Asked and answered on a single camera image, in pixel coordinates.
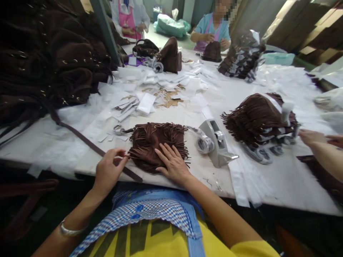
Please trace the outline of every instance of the blue shirt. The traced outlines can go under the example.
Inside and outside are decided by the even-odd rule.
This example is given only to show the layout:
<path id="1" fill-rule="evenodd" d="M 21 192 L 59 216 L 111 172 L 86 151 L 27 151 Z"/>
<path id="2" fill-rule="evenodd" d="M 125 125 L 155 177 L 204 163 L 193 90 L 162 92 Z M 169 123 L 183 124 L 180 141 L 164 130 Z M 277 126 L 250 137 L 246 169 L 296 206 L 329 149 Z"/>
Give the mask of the blue shirt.
<path id="1" fill-rule="evenodd" d="M 195 28 L 195 32 L 197 33 L 201 33 L 201 34 L 205 34 L 207 27 L 211 21 L 211 17 L 213 16 L 213 13 L 210 14 L 206 14 L 204 15 L 204 17 L 200 20 L 199 24 L 197 25 L 197 27 Z M 216 31 L 214 31 L 214 27 L 213 27 L 213 19 L 211 21 L 211 25 L 210 28 L 208 29 L 209 34 L 216 34 L 218 31 L 219 27 L 216 29 Z M 218 41 L 220 42 L 221 39 L 227 39 L 230 40 L 230 35 L 229 35 L 229 23 L 228 21 L 223 20 L 222 21 L 222 26 L 220 27 L 220 32 L 219 32 L 219 39 Z"/>

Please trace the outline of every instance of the silver bracelet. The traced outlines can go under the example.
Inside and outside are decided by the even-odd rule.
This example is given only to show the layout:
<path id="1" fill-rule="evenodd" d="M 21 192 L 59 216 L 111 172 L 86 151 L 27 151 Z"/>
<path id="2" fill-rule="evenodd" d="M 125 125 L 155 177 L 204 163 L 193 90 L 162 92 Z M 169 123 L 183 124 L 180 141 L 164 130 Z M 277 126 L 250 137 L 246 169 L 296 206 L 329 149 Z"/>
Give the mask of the silver bracelet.
<path id="1" fill-rule="evenodd" d="M 85 228 L 83 228 L 81 230 L 69 230 L 69 229 L 66 229 L 63 224 L 64 224 L 64 220 L 60 224 L 60 231 L 61 231 L 62 235 L 67 236 L 67 237 L 77 236 L 77 235 L 81 234 L 82 232 L 84 232 L 86 230 L 86 228 L 88 227 L 88 226 L 86 226 Z"/>

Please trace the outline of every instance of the blue checkered apron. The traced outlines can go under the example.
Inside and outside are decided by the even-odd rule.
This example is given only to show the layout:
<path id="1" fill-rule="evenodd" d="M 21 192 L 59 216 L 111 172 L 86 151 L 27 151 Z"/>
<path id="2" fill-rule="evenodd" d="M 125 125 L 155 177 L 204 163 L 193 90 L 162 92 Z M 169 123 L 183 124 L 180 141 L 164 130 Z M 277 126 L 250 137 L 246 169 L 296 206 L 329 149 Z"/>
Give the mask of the blue checkered apron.
<path id="1" fill-rule="evenodd" d="M 155 219 L 168 221 L 186 234 L 190 257 L 206 256 L 194 208 L 201 215 L 202 210 L 190 194 L 166 188 L 125 191 L 113 197 L 113 204 L 112 212 L 92 230 L 71 257 L 81 254 L 106 233 L 141 220 Z"/>

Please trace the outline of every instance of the metal buckle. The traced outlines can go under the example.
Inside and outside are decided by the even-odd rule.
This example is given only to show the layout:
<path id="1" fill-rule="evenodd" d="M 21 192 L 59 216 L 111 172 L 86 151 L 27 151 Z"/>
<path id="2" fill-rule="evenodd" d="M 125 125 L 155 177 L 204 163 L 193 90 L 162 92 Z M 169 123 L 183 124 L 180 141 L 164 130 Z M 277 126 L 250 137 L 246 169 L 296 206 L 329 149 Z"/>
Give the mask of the metal buckle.
<path id="1" fill-rule="evenodd" d="M 114 128 L 113 128 L 113 131 L 116 135 L 124 135 L 124 127 L 122 125 L 116 125 Z"/>

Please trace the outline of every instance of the fringe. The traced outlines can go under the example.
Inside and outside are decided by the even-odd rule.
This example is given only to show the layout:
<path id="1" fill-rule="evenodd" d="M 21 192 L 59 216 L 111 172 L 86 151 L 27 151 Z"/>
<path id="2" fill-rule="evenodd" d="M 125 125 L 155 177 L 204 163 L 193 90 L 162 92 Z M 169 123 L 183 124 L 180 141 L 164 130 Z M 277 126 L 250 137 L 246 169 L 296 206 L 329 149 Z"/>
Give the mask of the fringe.
<path id="1" fill-rule="evenodd" d="M 188 159 L 188 149 L 185 147 L 184 133 L 188 129 L 173 123 L 148 123 L 136 125 L 130 137 L 133 146 L 129 150 L 130 156 L 137 167 L 155 174 L 157 167 L 166 167 L 155 153 L 155 148 L 161 150 L 159 143 L 167 143 L 177 148 L 183 159 Z"/>
<path id="2" fill-rule="evenodd" d="M 283 105 L 283 100 L 276 93 L 267 93 L 274 98 L 280 106 Z M 264 96 L 253 94 L 246 98 L 230 114 L 223 113 L 221 118 L 224 120 L 224 125 L 233 137 L 244 142 L 248 146 L 258 147 L 261 142 L 261 135 L 264 137 L 280 135 L 279 128 L 285 128 L 286 133 L 294 131 L 293 126 L 297 124 L 295 114 L 291 112 L 289 118 L 291 127 L 281 121 L 280 112 L 274 105 Z M 268 133 L 264 133 L 267 129 L 272 129 Z"/>

